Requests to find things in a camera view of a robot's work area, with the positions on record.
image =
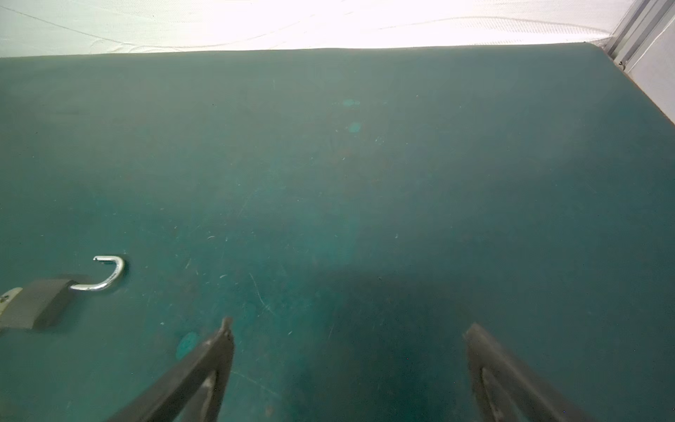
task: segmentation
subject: paint spot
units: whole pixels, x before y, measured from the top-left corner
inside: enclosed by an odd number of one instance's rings
[[[361,123],[354,122],[349,125],[349,128],[347,128],[347,130],[349,130],[349,133],[358,133],[361,131]]]
[[[344,107],[353,107],[355,105],[360,105],[360,104],[361,104],[361,102],[358,101],[358,100],[343,100],[342,101],[342,105]]]
[[[183,359],[188,353],[192,352],[199,343],[199,336],[196,332],[191,331],[183,336],[178,342],[178,347],[175,348],[175,358],[177,360]]]

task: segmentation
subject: white wall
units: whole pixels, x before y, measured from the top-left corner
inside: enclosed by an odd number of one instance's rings
[[[675,122],[675,17],[631,66],[628,75]]]
[[[0,57],[601,41],[633,0],[0,0]]]

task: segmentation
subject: teal spot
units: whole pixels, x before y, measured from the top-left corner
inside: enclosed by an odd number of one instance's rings
[[[188,353],[192,352],[192,349],[194,349],[198,343],[199,336],[197,336],[196,332],[191,331],[187,333],[182,339],[180,339],[180,342],[178,342],[178,347],[175,348],[175,358],[177,360],[183,359]]]
[[[361,123],[359,122],[354,122],[349,125],[349,133],[357,133],[361,131]]]

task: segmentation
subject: green tabletop surface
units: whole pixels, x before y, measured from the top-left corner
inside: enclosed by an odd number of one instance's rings
[[[675,417],[675,128],[591,45],[0,60],[0,421],[102,421],[234,318],[220,421],[479,416],[488,329],[600,421]]]

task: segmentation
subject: padlock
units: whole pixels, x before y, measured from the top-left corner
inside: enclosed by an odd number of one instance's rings
[[[36,280],[24,288],[13,288],[0,296],[0,330],[45,329],[56,322],[75,292],[104,290],[124,270],[124,260],[120,257],[96,256],[94,261],[114,262],[115,271],[97,284],[77,284],[67,278]]]

